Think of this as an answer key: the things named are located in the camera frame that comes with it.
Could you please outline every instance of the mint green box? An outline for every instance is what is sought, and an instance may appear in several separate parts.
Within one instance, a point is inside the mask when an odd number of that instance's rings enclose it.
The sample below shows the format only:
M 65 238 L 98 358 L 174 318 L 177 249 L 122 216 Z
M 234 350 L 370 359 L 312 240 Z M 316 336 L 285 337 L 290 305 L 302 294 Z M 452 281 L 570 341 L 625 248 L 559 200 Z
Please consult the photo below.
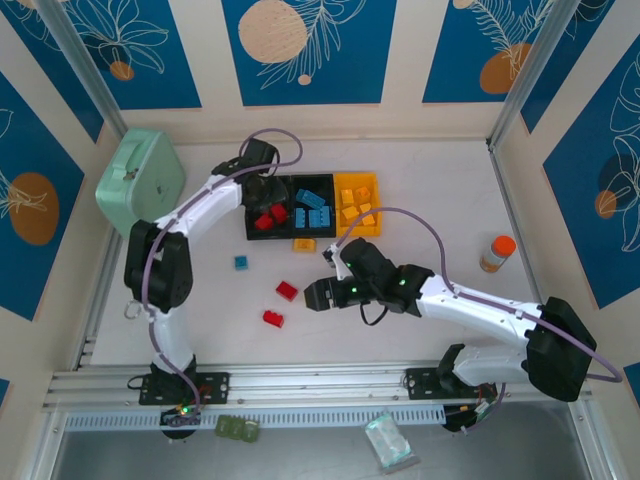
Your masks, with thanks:
M 185 173 L 171 140 L 159 130 L 132 128 L 105 170 L 96 201 L 124 238 L 138 220 L 153 222 L 173 210 Z

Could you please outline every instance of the white table surface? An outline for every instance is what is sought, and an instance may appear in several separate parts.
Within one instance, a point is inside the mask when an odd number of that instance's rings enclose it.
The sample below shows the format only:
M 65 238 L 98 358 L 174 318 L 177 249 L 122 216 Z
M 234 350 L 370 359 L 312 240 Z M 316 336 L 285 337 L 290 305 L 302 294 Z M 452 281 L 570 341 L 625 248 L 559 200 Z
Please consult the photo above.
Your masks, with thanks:
M 295 148 L 277 142 L 283 161 Z M 187 170 L 183 198 L 196 191 L 218 163 L 233 158 L 236 144 L 178 147 Z M 511 226 L 487 148 L 481 141 L 316 141 L 305 143 L 303 160 L 281 174 L 340 171 L 377 173 L 383 206 L 423 216 L 440 233 L 455 282 L 523 301 L 533 299 L 522 260 L 514 254 L 497 273 L 478 265 L 482 250 Z M 383 214 L 382 236 L 369 238 L 396 265 L 414 263 L 440 273 L 435 241 L 420 224 Z M 388 314 L 377 326 L 363 324 L 357 307 L 314 312 L 302 290 L 333 275 L 321 256 L 331 239 L 318 239 L 315 255 L 295 253 L 292 240 L 248 242 L 244 209 L 224 217 L 191 245 L 194 287 L 188 299 L 189 336 L 199 364 L 351 363 L 436 360 L 452 343 L 486 343 L 473 330 L 435 318 Z M 246 255 L 249 270 L 234 270 Z M 124 286 L 126 244 L 118 260 L 101 320 L 93 365 L 146 365 L 152 359 L 147 324 L 127 320 L 131 299 Z M 293 303 L 275 293 L 281 280 L 300 289 Z M 264 310 L 285 316 L 282 329 L 262 321 Z M 367 307 L 370 318 L 381 310 Z

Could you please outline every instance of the small bottle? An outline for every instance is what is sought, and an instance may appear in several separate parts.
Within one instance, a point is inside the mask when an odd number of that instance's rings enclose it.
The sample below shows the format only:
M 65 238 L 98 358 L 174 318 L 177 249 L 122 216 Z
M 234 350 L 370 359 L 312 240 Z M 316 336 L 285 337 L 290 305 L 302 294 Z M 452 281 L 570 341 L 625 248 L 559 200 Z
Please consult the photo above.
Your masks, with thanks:
M 500 235 L 482 255 L 482 258 L 480 259 L 480 266 L 485 272 L 497 272 L 507 258 L 509 258 L 515 251 L 516 242 L 513 238 L 506 235 Z

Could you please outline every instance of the red block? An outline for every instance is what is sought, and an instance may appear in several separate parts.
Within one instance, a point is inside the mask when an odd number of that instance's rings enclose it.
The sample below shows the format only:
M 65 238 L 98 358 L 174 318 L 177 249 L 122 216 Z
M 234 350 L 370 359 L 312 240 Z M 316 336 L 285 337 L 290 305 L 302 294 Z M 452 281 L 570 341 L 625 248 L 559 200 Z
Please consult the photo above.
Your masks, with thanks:
M 278 315 L 275 312 L 272 312 L 271 310 L 267 310 L 266 312 L 264 312 L 264 315 L 262 315 L 262 319 L 269 325 L 273 325 L 274 327 L 282 328 L 282 325 L 284 325 L 284 317 L 282 315 Z
M 287 221 L 287 210 L 280 203 L 276 203 L 271 207 L 271 215 L 276 219 L 278 225 Z
M 273 218 L 268 213 L 263 213 L 262 216 L 255 221 L 254 225 L 258 230 L 271 230 L 273 228 Z
M 296 298 L 296 295 L 298 294 L 298 289 L 289 285 L 287 282 L 282 282 L 278 285 L 278 288 L 276 288 L 276 292 L 290 302 L 293 302 L 293 299 Z

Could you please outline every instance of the blue lego brick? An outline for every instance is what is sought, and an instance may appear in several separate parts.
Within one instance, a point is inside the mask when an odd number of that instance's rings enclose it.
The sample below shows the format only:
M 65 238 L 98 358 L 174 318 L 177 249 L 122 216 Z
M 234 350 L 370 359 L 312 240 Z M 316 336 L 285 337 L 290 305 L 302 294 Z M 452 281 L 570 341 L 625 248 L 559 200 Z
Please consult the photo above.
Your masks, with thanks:
M 296 228 L 304 228 L 306 223 L 307 219 L 304 208 L 296 208 Z
M 296 200 L 315 210 L 320 210 L 325 204 L 324 198 L 319 197 L 315 193 L 303 188 L 298 190 L 298 193 L 296 193 Z
M 309 227 L 322 227 L 322 213 L 320 213 L 320 210 L 309 210 Z
M 235 265 L 236 265 L 236 270 L 248 270 L 249 269 L 249 262 L 248 262 L 246 256 L 240 255 L 238 257 L 235 257 L 234 261 L 235 261 Z
M 329 213 L 329 207 L 325 206 L 320 209 L 320 226 L 331 226 L 331 214 Z

